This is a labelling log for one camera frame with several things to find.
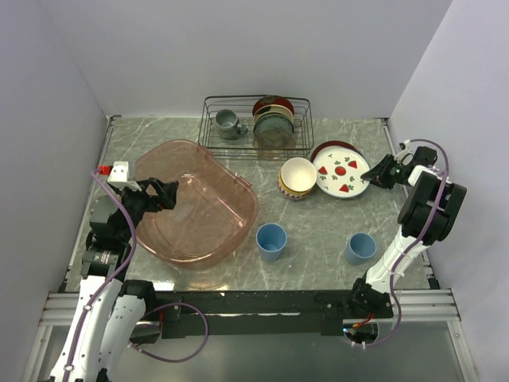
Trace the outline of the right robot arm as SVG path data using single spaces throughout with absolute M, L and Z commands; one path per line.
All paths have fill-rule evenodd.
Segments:
M 441 147 L 428 147 L 430 141 L 423 139 L 421 146 L 411 150 L 411 143 L 402 142 L 396 155 L 386 155 L 361 176 L 381 189 L 404 185 L 411 192 L 398 214 L 395 238 L 381 259 L 353 284 L 346 300 L 352 318 L 374 318 L 389 312 L 396 282 L 418 255 L 445 240 L 464 203 L 467 188 L 450 181 L 447 155 L 442 155 L 443 170 L 435 166 Z

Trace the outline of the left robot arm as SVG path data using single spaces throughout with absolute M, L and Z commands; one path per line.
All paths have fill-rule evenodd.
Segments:
M 105 193 L 91 204 L 79 299 L 51 381 L 111 380 L 138 320 L 157 313 L 153 284 L 125 275 L 137 225 L 147 212 L 174 209 L 178 185 L 155 177 L 138 181 L 136 189 L 100 184 Z

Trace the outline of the red rimmed cream plate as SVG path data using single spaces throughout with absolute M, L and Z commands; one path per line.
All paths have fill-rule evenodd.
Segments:
M 309 159 L 309 161 L 313 164 L 313 168 L 315 169 L 316 172 L 318 171 L 318 169 L 315 167 L 314 162 L 317 156 L 321 151 L 327 150 L 329 147 L 342 147 L 345 150 L 349 150 L 352 153 L 356 153 L 358 156 L 363 157 L 362 153 L 352 144 L 340 140 L 329 140 L 319 144 L 311 154 L 311 158 Z

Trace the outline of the white watermelon pattern plate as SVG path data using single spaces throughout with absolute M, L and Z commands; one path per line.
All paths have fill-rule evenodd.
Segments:
M 342 147 L 329 147 L 321 151 L 314 165 L 318 169 L 318 188 L 334 187 L 348 192 L 364 190 L 369 186 L 368 181 L 361 178 L 363 173 L 371 169 L 367 160 Z

